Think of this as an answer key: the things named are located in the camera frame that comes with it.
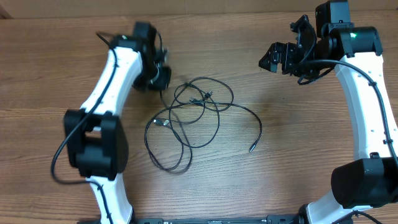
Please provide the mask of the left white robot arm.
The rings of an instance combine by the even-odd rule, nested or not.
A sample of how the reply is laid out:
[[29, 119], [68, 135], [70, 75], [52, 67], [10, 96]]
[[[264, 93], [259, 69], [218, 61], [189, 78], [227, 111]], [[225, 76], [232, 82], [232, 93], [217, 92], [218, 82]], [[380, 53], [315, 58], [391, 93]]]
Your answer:
[[136, 22], [132, 35], [115, 35], [105, 68], [93, 92], [78, 110], [67, 110], [63, 122], [70, 165], [90, 184], [99, 205], [98, 223], [131, 223], [123, 172], [129, 144], [121, 113], [131, 88], [166, 90], [171, 69], [167, 51], [155, 46], [160, 34], [149, 22]]

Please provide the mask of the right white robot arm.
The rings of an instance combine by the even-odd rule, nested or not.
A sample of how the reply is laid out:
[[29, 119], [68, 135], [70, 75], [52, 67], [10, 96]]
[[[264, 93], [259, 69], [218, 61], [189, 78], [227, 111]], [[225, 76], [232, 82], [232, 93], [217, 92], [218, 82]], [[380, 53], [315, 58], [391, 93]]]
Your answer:
[[397, 202], [397, 125], [383, 75], [382, 44], [374, 27], [356, 27], [347, 1], [327, 1], [290, 24], [296, 43], [273, 43], [259, 66], [297, 77], [300, 85], [335, 72], [354, 137], [354, 161], [333, 170], [330, 191], [295, 215], [267, 223], [352, 223], [368, 210]]

